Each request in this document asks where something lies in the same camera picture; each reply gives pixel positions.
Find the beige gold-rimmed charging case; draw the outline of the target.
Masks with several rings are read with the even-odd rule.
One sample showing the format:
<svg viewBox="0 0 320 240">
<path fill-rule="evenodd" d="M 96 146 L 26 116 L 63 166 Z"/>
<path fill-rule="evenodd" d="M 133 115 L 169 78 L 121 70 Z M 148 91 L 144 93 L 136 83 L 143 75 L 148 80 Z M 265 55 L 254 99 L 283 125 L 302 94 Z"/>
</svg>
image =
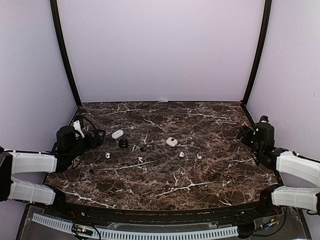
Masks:
<svg viewBox="0 0 320 240">
<path fill-rule="evenodd" d="M 166 143 L 171 146 L 171 147 L 175 147 L 177 144 L 178 144 L 178 140 L 173 138 L 173 137 L 169 137 L 167 140 L 166 140 Z"/>
</svg>

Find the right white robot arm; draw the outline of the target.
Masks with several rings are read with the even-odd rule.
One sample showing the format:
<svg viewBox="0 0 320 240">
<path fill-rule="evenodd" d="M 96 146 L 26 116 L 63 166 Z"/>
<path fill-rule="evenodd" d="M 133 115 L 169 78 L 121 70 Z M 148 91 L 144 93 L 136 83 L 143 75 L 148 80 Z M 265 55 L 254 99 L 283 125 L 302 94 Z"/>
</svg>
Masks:
<svg viewBox="0 0 320 240">
<path fill-rule="evenodd" d="M 250 148 L 257 166 L 271 170 L 277 183 L 262 190 L 255 213 L 266 217 L 275 206 L 320 213 L 320 162 L 295 151 L 275 147 L 275 128 L 263 115 L 253 128 L 243 126 L 237 138 Z"/>
</svg>

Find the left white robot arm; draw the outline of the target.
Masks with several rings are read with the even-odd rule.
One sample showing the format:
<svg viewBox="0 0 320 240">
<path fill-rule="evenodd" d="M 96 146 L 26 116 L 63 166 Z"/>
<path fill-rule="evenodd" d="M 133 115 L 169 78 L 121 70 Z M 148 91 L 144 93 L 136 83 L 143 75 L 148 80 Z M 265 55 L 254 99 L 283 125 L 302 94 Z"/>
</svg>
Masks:
<svg viewBox="0 0 320 240">
<path fill-rule="evenodd" d="M 101 146 L 106 132 L 94 128 L 84 133 L 80 127 L 61 127 L 50 152 L 0 149 L 0 200 L 15 200 L 50 206 L 60 218 L 71 213 L 66 195 L 57 187 L 26 179 L 31 174 L 63 173 L 77 157 Z"/>
</svg>

